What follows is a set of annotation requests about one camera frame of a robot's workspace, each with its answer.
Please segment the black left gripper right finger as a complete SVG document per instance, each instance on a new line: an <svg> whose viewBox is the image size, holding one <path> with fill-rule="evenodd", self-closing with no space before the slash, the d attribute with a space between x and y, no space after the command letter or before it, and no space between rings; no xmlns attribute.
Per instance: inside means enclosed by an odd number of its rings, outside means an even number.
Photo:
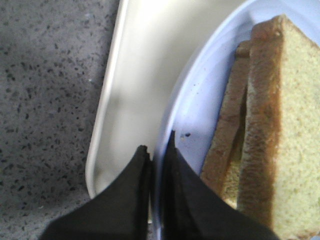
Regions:
<svg viewBox="0 0 320 240"><path fill-rule="evenodd" d="M162 182L164 240L276 240L276 234L226 204L192 170L169 137Z"/></svg>

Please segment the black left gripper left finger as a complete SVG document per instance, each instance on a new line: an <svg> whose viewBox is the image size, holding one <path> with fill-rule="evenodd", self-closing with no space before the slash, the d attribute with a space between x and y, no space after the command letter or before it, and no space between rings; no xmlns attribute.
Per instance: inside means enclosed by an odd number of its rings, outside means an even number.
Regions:
<svg viewBox="0 0 320 240"><path fill-rule="evenodd" d="M42 240L144 240L151 160L140 145L119 176L94 199L49 224Z"/></svg>

